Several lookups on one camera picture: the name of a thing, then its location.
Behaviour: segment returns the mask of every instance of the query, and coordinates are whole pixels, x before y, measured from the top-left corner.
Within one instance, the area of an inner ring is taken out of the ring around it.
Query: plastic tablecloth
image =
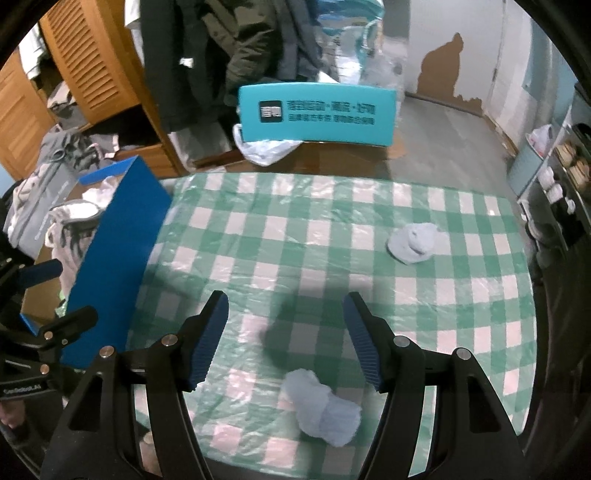
[[[411,222],[433,222],[440,232],[432,258],[404,265],[385,246]],[[228,294],[228,324],[207,380],[185,395],[207,457],[306,478],[359,472],[385,396],[364,382],[345,329],[342,299],[350,291],[424,349],[474,352],[515,430],[524,426],[535,314],[507,199],[370,179],[196,174],[176,184],[129,347],[176,332],[213,290]],[[338,396],[361,405],[348,445],[331,447],[299,430],[280,396],[285,374],[297,368],[313,370]],[[434,401],[429,388],[411,473],[427,462]],[[148,423],[141,390],[137,410]]]

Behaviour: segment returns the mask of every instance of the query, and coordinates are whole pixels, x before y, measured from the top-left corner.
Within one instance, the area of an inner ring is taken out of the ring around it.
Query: cardboard box
[[[304,140],[387,147],[396,117],[396,91],[367,85],[285,82],[238,91],[245,142]]]
[[[68,313],[91,305],[99,315],[93,329],[63,349],[62,363],[76,368],[88,367],[105,345],[125,350],[148,257],[171,203],[141,157],[82,177],[68,200],[81,198],[83,192],[108,176],[122,178],[101,217],[68,299]],[[51,249],[42,247],[37,263],[50,258]],[[55,278],[26,291],[21,317],[33,332],[54,319],[60,290],[60,281]]]
[[[333,142],[309,142],[269,167],[259,167],[247,160],[226,165],[227,171],[258,171],[272,173],[305,173],[340,177],[381,178],[386,160],[406,155],[398,132],[388,148]]]

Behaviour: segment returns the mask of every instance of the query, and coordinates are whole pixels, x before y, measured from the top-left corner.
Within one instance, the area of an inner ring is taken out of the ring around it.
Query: silver bolt
[[[173,346],[178,342],[178,337],[172,333],[169,333],[168,335],[164,335],[160,341],[164,346]]]
[[[396,337],[394,337],[394,343],[399,347],[404,348],[410,345],[410,340],[406,338],[404,335],[397,335]]]
[[[99,355],[102,358],[109,358],[113,353],[115,353],[115,348],[110,345],[104,346],[99,350]]]
[[[470,350],[466,350],[465,348],[459,348],[456,350],[456,355],[460,357],[462,360],[469,360],[472,354]]]

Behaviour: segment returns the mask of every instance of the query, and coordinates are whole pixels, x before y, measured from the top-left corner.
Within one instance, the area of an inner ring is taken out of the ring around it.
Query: concrete floor
[[[535,245],[507,183],[509,155],[485,120],[406,97],[397,128],[407,154],[388,161],[390,178],[506,197],[513,205],[530,270],[535,268]]]

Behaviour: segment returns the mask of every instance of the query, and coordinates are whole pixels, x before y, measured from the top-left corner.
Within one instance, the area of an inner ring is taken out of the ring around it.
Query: louvered door
[[[22,69],[18,50],[0,70],[0,163],[16,180],[29,176],[56,123]]]
[[[95,1],[60,0],[41,28],[56,65],[92,125],[139,104]]]

